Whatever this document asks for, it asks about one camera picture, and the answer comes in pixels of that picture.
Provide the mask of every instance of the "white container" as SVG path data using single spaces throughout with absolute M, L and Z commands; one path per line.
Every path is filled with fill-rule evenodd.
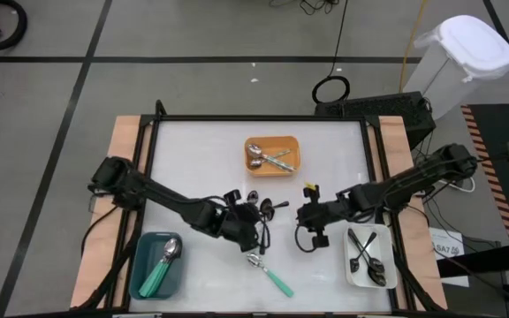
M 445 20 L 414 42 L 429 46 L 404 92 L 420 91 L 431 101 L 434 119 L 467 97 L 484 80 L 509 71 L 509 44 L 490 26 L 467 15 Z
M 346 281 L 359 287 L 383 288 L 390 289 L 398 284 L 398 276 L 396 274 L 396 265 L 394 264 L 394 254 L 392 252 L 392 238 L 390 230 L 381 224 L 361 224 L 349 223 L 347 229 L 353 229 L 361 244 L 367 244 L 368 237 L 374 231 L 376 232 L 375 240 L 367 246 L 367 252 L 371 257 L 377 258 L 384 265 L 384 275 L 386 277 L 386 286 L 379 286 L 368 277 L 368 265 L 364 260 L 366 255 L 362 255 L 359 259 L 359 270 L 351 273 L 350 260 L 359 256 L 361 252 L 353 243 L 347 231 L 343 235 L 343 247 L 345 250 L 345 273 Z

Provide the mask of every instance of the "white table surface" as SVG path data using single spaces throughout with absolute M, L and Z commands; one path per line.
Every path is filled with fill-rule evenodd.
M 253 136 L 294 136 L 301 169 L 290 177 L 255 178 L 245 169 L 243 146 Z M 330 246 L 306 254 L 294 243 L 296 210 L 308 199 L 304 182 L 320 186 L 321 201 L 335 192 L 368 182 L 358 122 L 162 122 L 152 179 L 188 198 L 251 190 L 278 208 L 268 223 L 271 246 L 263 260 L 294 291 L 287 298 L 266 275 L 251 267 L 239 246 L 192 230 L 180 216 L 147 203 L 143 233 L 175 231 L 184 242 L 184 276 L 167 300 L 132 299 L 131 312 L 389 312 L 386 290 L 351 286 L 345 278 L 342 233 L 347 224 L 328 225 Z M 300 243 L 311 247 L 300 230 Z

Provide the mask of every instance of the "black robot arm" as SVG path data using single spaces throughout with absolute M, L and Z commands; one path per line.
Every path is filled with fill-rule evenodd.
M 304 196 L 310 202 L 298 209 L 298 226 L 316 233 L 312 238 L 314 248 L 326 247 L 329 240 L 323 235 L 325 225 L 341 220 L 364 223 L 386 209 L 401 210 L 414 193 L 441 179 L 453 182 L 470 178 L 476 166 L 476 158 L 464 146 L 451 144 L 438 149 L 416 167 L 383 182 L 355 185 L 338 192 L 334 201 L 319 203 L 319 185 L 308 185 Z
M 138 172 L 129 160 L 115 156 L 103 160 L 91 181 L 87 188 L 92 193 L 112 194 L 113 204 L 118 207 L 136 210 L 149 199 L 180 214 L 197 231 L 238 243 L 241 252 L 258 246 L 258 210 L 249 203 L 236 204 L 239 190 L 224 198 L 189 199 Z M 211 199 L 220 199 L 224 204 Z

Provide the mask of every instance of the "yellow cable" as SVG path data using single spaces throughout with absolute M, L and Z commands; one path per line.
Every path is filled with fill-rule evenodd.
M 422 0 L 422 5 L 420 5 L 420 12 L 417 14 L 417 20 L 414 24 L 414 29 L 412 29 L 412 34 L 410 35 L 410 42 L 407 44 L 406 53 L 404 53 L 404 62 L 402 63 L 402 71 L 399 74 L 399 92 L 402 93 L 402 89 L 404 89 L 404 77 L 406 76 L 406 61 L 407 55 L 410 53 L 410 49 L 412 48 L 412 43 L 414 42 L 415 32 L 417 31 L 420 22 L 422 21 L 423 8 L 428 3 L 428 0 Z

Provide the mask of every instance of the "wooden board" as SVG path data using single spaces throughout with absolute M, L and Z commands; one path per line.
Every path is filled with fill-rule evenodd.
M 118 117 L 111 137 L 108 155 L 118 155 L 132 159 L 139 121 L 139 116 Z M 412 156 L 401 117 L 380 117 L 380 126 L 391 175 L 412 167 Z M 368 132 L 376 178 L 381 179 L 382 173 L 380 172 L 376 140 L 374 139 L 372 129 L 368 129 Z M 146 153 L 148 151 L 148 143 L 145 141 L 143 144 L 146 147 L 143 148 L 139 167 L 140 170 L 144 167 Z M 410 202 L 410 206 L 423 211 L 420 200 L 413 199 Z M 110 199 L 98 199 L 95 204 L 95 214 L 92 218 L 92 222 L 103 213 L 107 212 L 110 207 Z M 72 295 L 72 306 L 77 306 L 84 302 L 109 270 L 113 257 L 113 249 L 115 248 L 117 240 L 120 216 L 120 211 L 113 213 L 113 215 L 96 226 L 87 238 L 86 252 L 82 257 L 78 279 Z M 421 216 L 419 212 L 408 208 L 400 213 L 399 221 L 402 227 L 404 247 L 406 249 L 406 257 L 410 270 L 414 273 L 426 292 L 431 295 L 433 300 L 435 300 L 439 306 L 446 307 L 443 286 L 441 285 L 435 253 L 431 245 L 429 227 L 425 217 Z M 132 231 L 132 224 L 133 223 L 130 222 L 131 227 L 129 231 L 127 231 L 126 239 Z M 121 304 L 125 278 L 126 269 L 122 270 L 119 274 L 114 306 L 119 306 Z M 400 308 L 405 308 L 402 290 L 397 290 L 397 294 Z M 419 304 L 419 302 L 416 303 L 418 309 L 421 309 L 421 304 Z

